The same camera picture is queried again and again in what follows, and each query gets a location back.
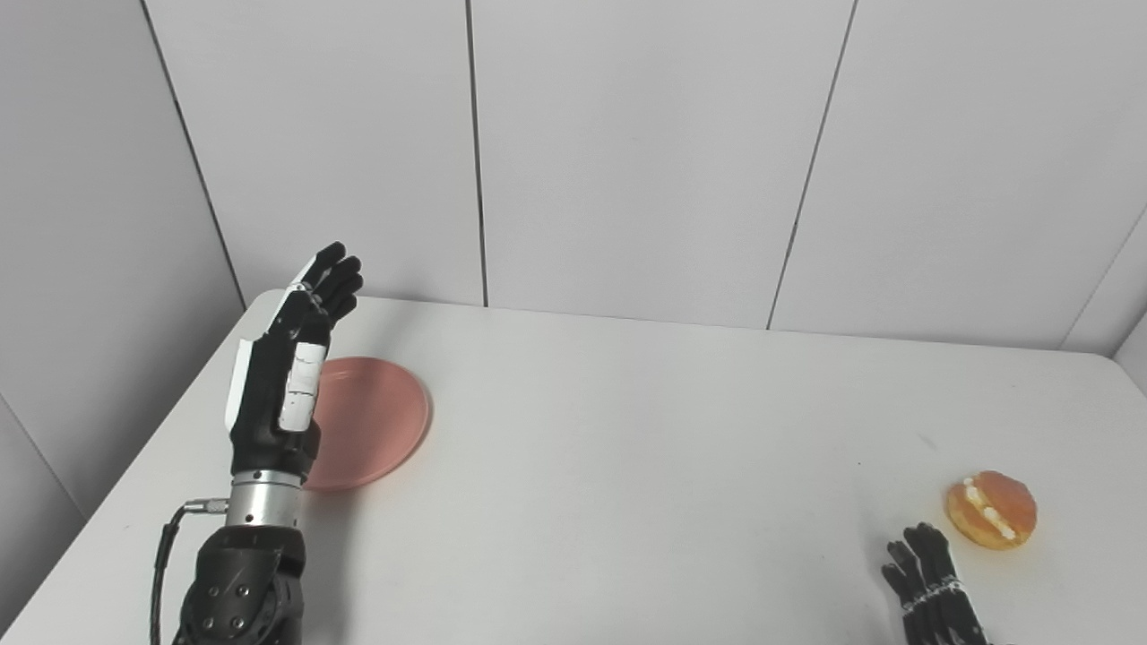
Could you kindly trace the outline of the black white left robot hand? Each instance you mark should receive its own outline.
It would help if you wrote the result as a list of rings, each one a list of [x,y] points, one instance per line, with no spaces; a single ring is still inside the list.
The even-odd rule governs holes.
[[[356,310],[362,264],[331,242],[292,279],[270,322],[237,347],[224,422],[231,473],[281,472],[307,481],[321,432],[313,420],[331,331]]]

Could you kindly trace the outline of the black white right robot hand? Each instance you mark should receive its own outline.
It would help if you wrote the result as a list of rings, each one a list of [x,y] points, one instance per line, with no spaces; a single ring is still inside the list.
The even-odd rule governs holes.
[[[950,544],[933,524],[906,527],[885,544],[880,573],[900,604],[907,644],[988,644],[986,629],[957,575]]]

